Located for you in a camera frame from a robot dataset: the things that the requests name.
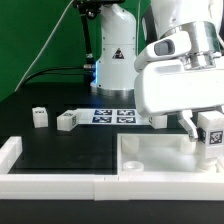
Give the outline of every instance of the green wall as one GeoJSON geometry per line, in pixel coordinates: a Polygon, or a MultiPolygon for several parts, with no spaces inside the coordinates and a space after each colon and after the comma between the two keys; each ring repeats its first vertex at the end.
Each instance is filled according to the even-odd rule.
{"type": "MultiPolygon", "coordinates": [[[[137,17],[139,0],[126,0],[122,7],[137,17]]],[[[35,59],[70,0],[0,1],[0,101],[11,94],[24,72],[35,59]]],[[[141,0],[143,13],[149,0],[141,0]]],[[[99,17],[90,21],[95,58],[101,54],[99,17]]],[[[139,49],[144,47],[140,33],[139,49]]],[[[70,8],[61,26],[32,72],[46,67],[77,66],[85,63],[85,48],[80,17],[70,8]]],[[[72,78],[76,82],[81,77],[72,78]]],[[[58,77],[42,78],[57,81],[58,77]]]]}

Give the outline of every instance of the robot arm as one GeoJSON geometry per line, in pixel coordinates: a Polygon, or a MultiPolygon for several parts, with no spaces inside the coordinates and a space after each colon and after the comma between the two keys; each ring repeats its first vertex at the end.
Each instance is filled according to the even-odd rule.
{"type": "Polygon", "coordinates": [[[179,122],[197,140],[196,127],[187,122],[191,116],[185,111],[224,105],[224,59],[217,38],[223,0],[152,0],[151,5],[160,40],[148,45],[135,61],[140,72],[135,80],[137,111],[143,117],[178,114],[179,122]],[[164,47],[167,40],[173,47],[165,47],[175,51],[156,55],[155,46],[164,47]]]}

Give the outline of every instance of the white cube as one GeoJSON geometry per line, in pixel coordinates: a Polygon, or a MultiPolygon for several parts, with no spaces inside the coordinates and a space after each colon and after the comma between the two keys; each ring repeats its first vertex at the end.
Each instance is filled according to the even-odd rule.
{"type": "Polygon", "coordinates": [[[204,158],[224,155],[224,115],[218,111],[198,113],[197,151],[204,158]]]}
{"type": "Polygon", "coordinates": [[[167,115],[150,117],[149,121],[153,128],[167,128],[167,115]]]}
{"type": "Polygon", "coordinates": [[[60,131],[71,131],[78,124],[78,112],[67,110],[57,117],[57,129],[60,131]]]}
{"type": "Polygon", "coordinates": [[[33,122],[35,128],[48,127],[48,115],[45,107],[35,107],[33,111],[33,122]]]}

